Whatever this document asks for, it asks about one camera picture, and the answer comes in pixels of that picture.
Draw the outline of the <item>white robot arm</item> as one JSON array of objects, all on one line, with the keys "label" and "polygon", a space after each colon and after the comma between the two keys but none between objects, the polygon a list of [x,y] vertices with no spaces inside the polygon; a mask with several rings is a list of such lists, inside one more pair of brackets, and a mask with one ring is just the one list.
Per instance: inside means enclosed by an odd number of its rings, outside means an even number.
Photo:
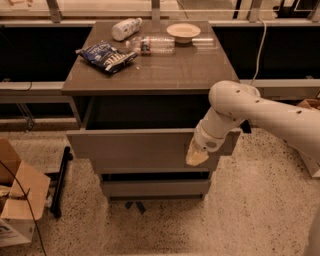
[{"label": "white robot arm", "polygon": [[198,166],[225,143],[235,128],[249,122],[303,155],[320,160],[320,112],[261,97],[252,85],[223,80],[209,93],[209,110],[198,122],[186,155],[186,163]]}]

